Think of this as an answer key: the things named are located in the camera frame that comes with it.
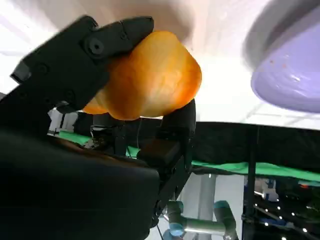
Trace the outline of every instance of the black cable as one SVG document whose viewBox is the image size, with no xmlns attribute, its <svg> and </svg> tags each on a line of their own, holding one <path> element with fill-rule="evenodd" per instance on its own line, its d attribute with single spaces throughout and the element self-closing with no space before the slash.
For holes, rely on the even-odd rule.
<svg viewBox="0 0 320 240">
<path fill-rule="evenodd" d="M 139 149 L 139 132 L 140 132 L 140 128 L 141 128 L 141 122 L 142 122 L 142 118 L 140 117 L 139 127 L 138 127 L 138 131 L 136 133 L 136 146 L 138 149 Z"/>
<path fill-rule="evenodd" d="M 128 151 L 128 154 L 129 154 L 130 158 L 132 158 L 131 153 L 130 153 L 130 148 L 129 148 L 128 145 L 126 146 L 126 149 L 127 149 L 127 151 Z"/>
<path fill-rule="evenodd" d="M 159 228 L 158 224 L 156 225 L 156 228 L 158 229 L 158 232 L 160 234 L 161 239 L 164 240 L 164 237 L 162 236 L 162 233 L 160 231 L 160 228 Z"/>
</svg>

